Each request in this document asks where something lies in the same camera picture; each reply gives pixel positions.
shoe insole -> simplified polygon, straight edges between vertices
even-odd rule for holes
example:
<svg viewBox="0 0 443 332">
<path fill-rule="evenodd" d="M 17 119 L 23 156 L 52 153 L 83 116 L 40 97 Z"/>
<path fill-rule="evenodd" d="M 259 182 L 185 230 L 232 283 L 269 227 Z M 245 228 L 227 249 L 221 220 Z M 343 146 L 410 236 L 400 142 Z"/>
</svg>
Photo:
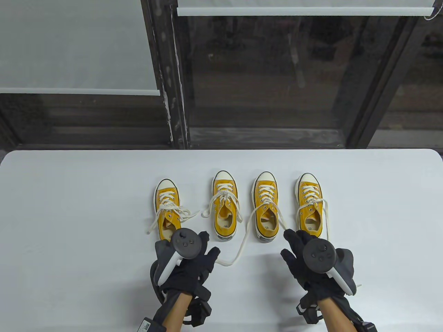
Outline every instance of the shoe insole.
<svg viewBox="0 0 443 332">
<path fill-rule="evenodd" d="M 306 218 L 305 221 L 306 228 L 310 231 L 318 231 L 320 223 L 320 215 L 317 211 Z"/>
<path fill-rule="evenodd" d="M 168 220 L 164 220 L 163 221 L 163 236 L 165 239 L 170 239 L 172 237 L 172 234 L 176 231 L 177 229 L 175 228 L 173 223 L 170 223 Z"/>
<path fill-rule="evenodd" d="M 220 227 L 229 228 L 232 225 L 232 212 L 226 206 L 222 206 L 217 216 L 217 224 Z"/>
<path fill-rule="evenodd" d="M 267 209 L 263 215 L 261 216 L 261 224 L 265 229 L 275 230 L 277 227 L 277 219 L 275 214 L 270 210 Z"/>
</svg>

label sticker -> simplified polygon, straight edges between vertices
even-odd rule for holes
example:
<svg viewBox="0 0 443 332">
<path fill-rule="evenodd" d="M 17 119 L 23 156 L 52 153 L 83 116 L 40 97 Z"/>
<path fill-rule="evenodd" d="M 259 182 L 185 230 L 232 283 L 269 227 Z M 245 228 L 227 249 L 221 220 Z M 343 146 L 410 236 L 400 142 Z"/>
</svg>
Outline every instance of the label sticker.
<svg viewBox="0 0 443 332">
<path fill-rule="evenodd" d="M 151 326 L 151 323 L 148 322 L 146 319 L 143 319 L 143 323 L 141 323 L 137 332 L 146 332 L 150 326 Z"/>
</svg>

white toe cap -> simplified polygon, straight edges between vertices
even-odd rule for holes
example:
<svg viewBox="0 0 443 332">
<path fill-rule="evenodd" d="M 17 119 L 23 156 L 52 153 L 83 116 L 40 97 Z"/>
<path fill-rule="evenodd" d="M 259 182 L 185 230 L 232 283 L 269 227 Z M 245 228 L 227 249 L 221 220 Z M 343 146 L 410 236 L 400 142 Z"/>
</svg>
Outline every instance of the white toe cap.
<svg viewBox="0 0 443 332">
<path fill-rule="evenodd" d="M 176 188 L 175 184 L 169 179 L 163 179 L 160 181 L 157 190 L 162 190 L 166 188 Z"/>
<path fill-rule="evenodd" d="M 319 182 L 311 173 L 305 173 L 302 175 L 300 182 L 312 182 L 318 184 Z"/>
<path fill-rule="evenodd" d="M 274 181 L 274 182 L 276 182 L 276 179 L 271 173 L 263 172 L 262 174 L 260 174 L 257 181 Z"/>
<path fill-rule="evenodd" d="M 220 172 L 217 173 L 217 175 L 215 176 L 215 181 L 218 181 L 218 180 L 234 181 L 234 179 L 231 176 L 231 174 L 229 174 L 225 170 L 221 170 Z"/>
</svg>

untied shoelace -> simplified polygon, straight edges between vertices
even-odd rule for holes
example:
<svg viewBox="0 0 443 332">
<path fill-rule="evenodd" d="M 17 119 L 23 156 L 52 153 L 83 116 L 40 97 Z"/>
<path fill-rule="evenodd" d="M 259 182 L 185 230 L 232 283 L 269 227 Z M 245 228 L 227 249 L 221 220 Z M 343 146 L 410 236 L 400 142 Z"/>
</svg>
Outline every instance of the untied shoelace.
<svg viewBox="0 0 443 332">
<path fill-rule="evenodd" d="M 162 211 L 173 211 L 177 213 L 180 216 L 180 222 L 184 222 L 198 214 L 198 212 L 191 214 L 191 212 L 188 209 L 184 208 L 183 206 L 177 206 L 176 204 L 174 204 L 173 202 L 174 195 L 175 192 L 173 191 L 165 191 L 164 193 L 160 194 L 159 197 L 160 205 L 157 210 L 157 213 L 155 214 L 154 222 L 151 224 L 151 226 L 148 229 L 148 234 L 151 233 L 158 225 L 159 216 Z"/>
<path fill-rule="evenodd" d="M 303 192 L 302 194 L 304 195 L 304 198 L 306 199 L 306 204 L 302 205 L 299 207 L 299 209 L 297 210 L 297 218 L 300 219 L 300 211 L 301 209 L 307 207 L 307 206 L 314 206 L 315 208 L 318 208 L 318 203 L 323 202 L 324 203 L 324 210 L 325 210 L 325 217 L 326 220 L 324 220 L 325 224 L 326 224 L 326 237 L 327 240 L 329 241 L 329 214 L 328 214 L 328 202 L 324 199 L 324 198 L 319 198 L 320 195 L 320 191 L 318 189 L 318 187 L 314 186 L 314 185 L 304 185 L 302 187 Z"/>
<path fill-rule="evenodd" d="M 279 207 L 277 206 L 277 204 L 274 203 L 273 199 L 274 199 L 274 191 L 275 191 L 275 187 L 272 185 L 260 185 L 258 187 L 258 193 L 260 196 L 260 200 L 261 200 L 261 204 L 259 206 L 257 206 L 252 213 L 250 214 L 249 218 L 248 218 L 248 222 L 246 223 L 246 232 L 245 232 L 245 236 L 243 237 L 243 241 L 241 242 L 240 248 L 238 249 L 237 255 L 235 256 L 235 258 L 233 259 L 233 261 L 231 262 L 227 262 L 224 261 L 222 259 L 217 259 L 217 261 L 215 261 L 217 264 L 220 264 L 222 266 L 231 266 L 233 265 L 242 255 L 243 250 L 245 249 L 245 244 L 246 244 L 246 240 L 248 238 L 248 234 L 249 234 L 249 230 L 251 229 L 251 223 L 252 223 L 252 218 L 255 215 L 255 212 L 261 208 L 262 206 L 269 204 L 272 205 L 276 208 L 280 218 L 279 218 L 279 222 L 281 223 L 283 229 L 287 229 L 288 227 L 286 226 L 285 221 L 283 220 L 283 216 L 282 213 L 279 209 Z M 226 193 L 225 194 L 226 197 L 232 198 L 232 202 L 235 204 L 235 206 L 237 207 L 237 215 L 240 215 L 239 209 L 240 209 L 240 205 L 238 204 L 238 199 L 235 197 L 235 195 L 230 192 L 230 194 Z M 215 202 L 215 200 L 219 197 L 221 197 L 222 194 L 220 194 L 220 192 L 218 192 L 217 194 L 215 194 L 212 199 L 211 199 L 211 203 L 208 209 L 206 209 L 206 211 L 204 211 L 204 214 L 202 213 L 202 216 L 209 216 L 210 215 L 210 211 L 212 209 L 212 204 Z"/>
</svg>

roller blind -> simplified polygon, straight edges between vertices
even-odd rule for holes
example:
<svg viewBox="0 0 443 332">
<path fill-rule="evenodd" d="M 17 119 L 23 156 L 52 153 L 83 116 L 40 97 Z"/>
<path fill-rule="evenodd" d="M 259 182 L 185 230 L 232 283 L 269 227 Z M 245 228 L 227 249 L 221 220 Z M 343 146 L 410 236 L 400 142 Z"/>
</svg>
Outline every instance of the roller blind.
<svg viewBox="0 0 443 332">
<path fill-rule="evenodd" d="M 429 16 L 434 0 L 178 0 L 179 16 Z"/>
<path fill-rule="evenodd" d="M 159 96 L 140 0 L 0 0 L 0 93 Z"/>
</svg>

